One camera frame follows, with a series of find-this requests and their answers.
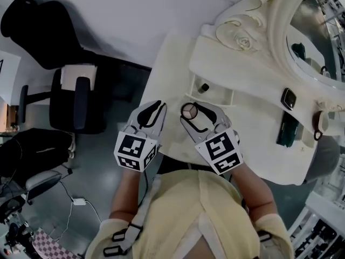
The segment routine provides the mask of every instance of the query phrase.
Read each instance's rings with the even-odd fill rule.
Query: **white cable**
[[[48,236],[50,236],[50,235],[52,235],[53,234],[53,232],[55,231],[55,227],[53,228],[53,230],[48,234]]]
[[[95,211],[95,213],[96,213],[96,215],[97,215],[97,218],[98,218],[99,222],[102,222],[102,221],[101,221],[101,218],[99,218],[99,215],[98,215],[96,209],[93,207],[92,203],[90,203],[90,202],[87,201],[87,200],[85,200],[85,202],[89,203],[89,204],[92,206],[92,209]]]
[[[62,238],[63,234],[68,230],[68,225],[69,225],[69,223],[70,223],[70,217],[71,217],[71,214],[72,214],[72,206],[73,206],[73,202],[71,202],[71,210],[70,210],[70,214],[69,214],[69,216],[68,216],[68,221],[67,221],[66,229],[62,232],[62,234],[61,234],[60,237],[54,239],[54,240],[57,241],[57,242]]]

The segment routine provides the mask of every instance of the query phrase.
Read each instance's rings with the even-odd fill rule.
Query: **chair armrest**
[[[42,101],[51,97],[51,92],[41,92],[41,93],[28,95],[27,94],[28,89],[29,89],[29,86],[24,85],[22,87],[22,91],[20,92],[19,122],[21,122],[22,124],[25,123],[26,106],[28,104],[32,104],[37,101]]]
[[[61,68],[57,69],[54,73],[53,83],[52,83],[52,94],[61,90]]]
[[[73,124],[76,130],[82,130],[85,128],[90,94],[90,79],[79,77],[75,85],[74,93]]]
[[[25,188],[27,191],[26,199],[28,201],[52,188],[61,180],[59,172],[49,170],[38,173],[26,181]]]

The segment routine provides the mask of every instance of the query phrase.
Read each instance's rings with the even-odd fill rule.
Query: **white strap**
[[[148,195],[144,198],[137,214],[133,218],[132,222],[128,225],[127,231],[125,233],[125,239],[119,242],[119,246],[122,250],[128,250],[129,248],[131,248],[140,232],[142,231],[142,226],[144,224],[147,211],[149,210],[151,200],[158,192],[160,185],[161,175],[156,175]]]

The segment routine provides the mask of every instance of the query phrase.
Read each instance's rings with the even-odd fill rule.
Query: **power adapter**
[[[86,205],[86,201],[83,197],[72,198],[74,205]]]

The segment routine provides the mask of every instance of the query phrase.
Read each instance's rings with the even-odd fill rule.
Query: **cable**
[[[139,203],[138,207],[141,207],[142,202],[144,201],[145,196],[146,196],[146,194],[147,194],[147,190],[148,190],[148,188],[149,188],[149,181],[148,181],[148,179],[147,179],[146,170],[144,170],[144,176],[145,176],[145,182],[146,182],[146,190],[145,190],[145,194],[144,194],[144,196],[142,197],[142,200],[141,200],[141,202]]]
[[[66,189],[66,187],[65,187],[65,185],[63,184],[63,182],[62,181],[60,181],[60,183],[62,184],[62,186],[65,188],[65,191],[66,191],[66,194],[67,194],[67,196],[71,199],[71,201],[72,201],[72,203],[73,203],[73,199],[72,199],[72,197],[69,195],[69,193],[68,193],[68,191],[67,191],[67,189]]]
[[[16,171],[17,171],[17,169],[15,169],[15,171],[13,172],[13,174],[12,174],[10,180],[2,187],[1,192],[0,192],[0,196],[1,196],[2,192],[4,192],[4,189],[5,189],[5,188],[10,184],[10,182],[12,181],[13,177],[15,176]]]
[[[64,235],[64,233],[68,230],[68,225],[70,224],[70,218],[71,218],[71,215],[72,215],[72,206],[73,206],[73,202],[71,202],[71,209],[70,209],[70,214],[68,215],[68,220],[67,220],[67,226],[66,226],[66,229],[62,232],[62,234],[61,234],[61,236],[60,237],[57,237],[56,239],[54,239],[54,241],[59,241],[62,237],[63,237],[63,235]]]
[[[63,180],[64,178],[68,177],[69,175],[71,175],[71,174],[67,174],[67,175],[63,176],[63,177],[61,178],[61,180]]]
[[[102,221],[101,221],[101,218],[99,218],[99,215],[98,215],[96,209],[94,208],[94,206],[92,205],[92,203],[90,203],[88,200],[85,200],[85,202],[87,202],[87,203],[89,203],[89,204],[91,205],[92,209],[95,211],[95,213],[96,213],[96,215],[97,215],[97,218],[98,218],[99,222],[102,222]]]
[[[52,235],[55,230],[56,230],[56,227],[53,228],[53,230],[48,234],[48,236]]]
[[[3,133],[0,133],[0,137],[11,137],[12,139],[14,139],[14,140],[18,143],[19,148],[20,148],[20,158],[19,158],[19,161],[21,161],[21,159],[22,159],[22,157],[23,157],[23,149],[22,149],[22,146],[20,145],[19,141],[18,141],[16,138],[14,138],[13,136],[7,135],[7,134],[3,134]],[[1,196],[1,194],[4,192],[5,188],[6,188],[6,187],[10,184],[10,182],[12,181],[12,179],[13,179],[13,177],[15,176],[15,173],[16,173],[16,171],[17,171],[17,168],[16,168],[15,171],[13,172],[13,174],[12,174],[10,180],[2,187],[1,192],[0,192],[0,196]]]

